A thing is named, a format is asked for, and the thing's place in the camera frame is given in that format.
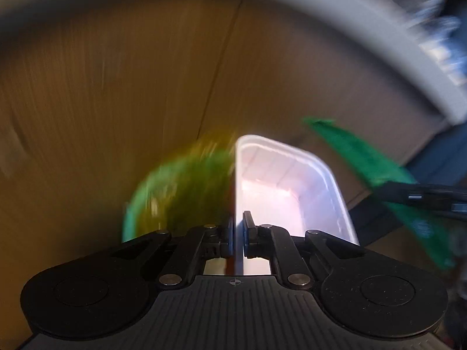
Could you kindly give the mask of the green snack wrapper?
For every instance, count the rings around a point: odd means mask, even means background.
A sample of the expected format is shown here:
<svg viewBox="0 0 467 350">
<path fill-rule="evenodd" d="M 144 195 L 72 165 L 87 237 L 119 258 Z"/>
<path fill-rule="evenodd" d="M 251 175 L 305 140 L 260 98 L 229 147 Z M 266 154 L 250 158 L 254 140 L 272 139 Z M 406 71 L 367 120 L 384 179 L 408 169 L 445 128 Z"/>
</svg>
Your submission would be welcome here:
<svg viewBox="0 0 467 350">
<path fill-rule="evenodd" d="M 390 182 L 416 185 L 414 177 L 369 143 L 334 121 L 305 117 L 304 124 L 318 134 L 374 194 Z M 452 270 L 456 261 L 449 247 L 449 232 L 433 214 L 404 204 L 384 201 L 389 211 L 416 237 L 440 270 Z"/>
</svg>

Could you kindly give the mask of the red white plastic container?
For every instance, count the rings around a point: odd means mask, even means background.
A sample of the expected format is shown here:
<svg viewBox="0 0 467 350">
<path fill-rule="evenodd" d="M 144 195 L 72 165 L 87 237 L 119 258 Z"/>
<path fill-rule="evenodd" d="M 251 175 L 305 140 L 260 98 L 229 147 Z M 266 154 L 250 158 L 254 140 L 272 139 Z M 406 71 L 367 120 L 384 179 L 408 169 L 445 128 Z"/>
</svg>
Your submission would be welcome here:
<svg viewBox="0 0 467 350">
<path fill-rule="evenodd" d="M 307 151 L 258 135 L 235 145 L 235 261 L 237 275 L 268 275 L 267 261 L 244 256 L 243 212 L 253 222 L 303 237 L 318 230 L 358 244 L 337 181 L 324 161 Z"/>
</svg>

